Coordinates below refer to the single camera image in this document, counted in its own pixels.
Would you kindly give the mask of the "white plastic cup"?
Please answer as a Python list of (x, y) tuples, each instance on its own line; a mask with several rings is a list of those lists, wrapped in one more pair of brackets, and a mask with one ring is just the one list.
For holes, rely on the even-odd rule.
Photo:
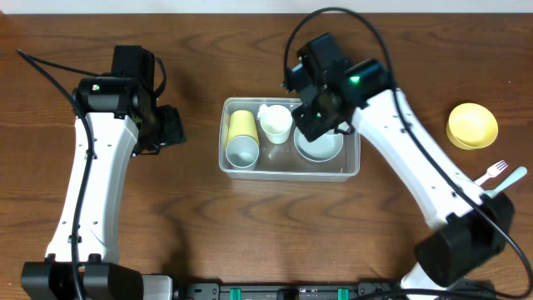
[(283, 144), (290, 135), (291, 111), (282, 105), (261, 105), (258, 112), (260, 126), (267, 139), (276, 145)]

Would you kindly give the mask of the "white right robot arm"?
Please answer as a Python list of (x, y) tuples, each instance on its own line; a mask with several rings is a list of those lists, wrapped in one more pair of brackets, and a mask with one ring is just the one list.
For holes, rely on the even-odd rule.
[(510, 241), (511, 200), (488, 195), (446, 156), (377, 60), (305, 60), (285, 74), (287, 89), (302, 100), (292, 115), (305, 138), (315, 141), (347, 123), (385, 158), (432, 229), (415, 247), (416, 265), (401, 292), (410, 299), (469, 297), (454, 287)]

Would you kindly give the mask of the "yellow plastic cup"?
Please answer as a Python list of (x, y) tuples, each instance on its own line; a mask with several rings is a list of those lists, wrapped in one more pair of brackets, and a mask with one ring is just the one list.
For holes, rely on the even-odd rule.
[(226, 144), (228, 144), (233, 138), (239, 136), (250, 137), (254, 139), (257, 144), (260, 144), (256, 119), (250, 111), (238, 110), (233, 112), (230, 116)]

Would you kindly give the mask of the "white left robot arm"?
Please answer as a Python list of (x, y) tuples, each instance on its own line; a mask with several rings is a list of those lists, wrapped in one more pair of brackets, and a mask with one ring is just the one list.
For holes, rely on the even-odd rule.
[(32, 299), (171, 299), (168, 275), (119, 265), (118, 221), (130, 158), (186, 140), (178, 111), (158, 106), (163, 87), (127, 77), (84, 78), (72, 95), (82, 109), (60, 222), (41, 262), (21, 285)]

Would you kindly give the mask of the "grey plastic bowl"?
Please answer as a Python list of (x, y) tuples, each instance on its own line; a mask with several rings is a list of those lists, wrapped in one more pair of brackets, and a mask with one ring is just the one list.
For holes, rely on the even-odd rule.
[(341, 134), (326, 133), (314, 142), (309, 142), (301, 131), (296, 128), (293, 142), (296, 150), (312, 163), (328, 162), (335, 158), (344, 146), (344, 137)]

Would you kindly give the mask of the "grey plastic cup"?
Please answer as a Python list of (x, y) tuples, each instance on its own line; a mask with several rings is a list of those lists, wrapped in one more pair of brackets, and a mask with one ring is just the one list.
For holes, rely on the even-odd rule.
[(237, 136), (227, 144), (226, 158), (234, 169), (251, 171), (257, 165), (259, 145), (252, 137)]

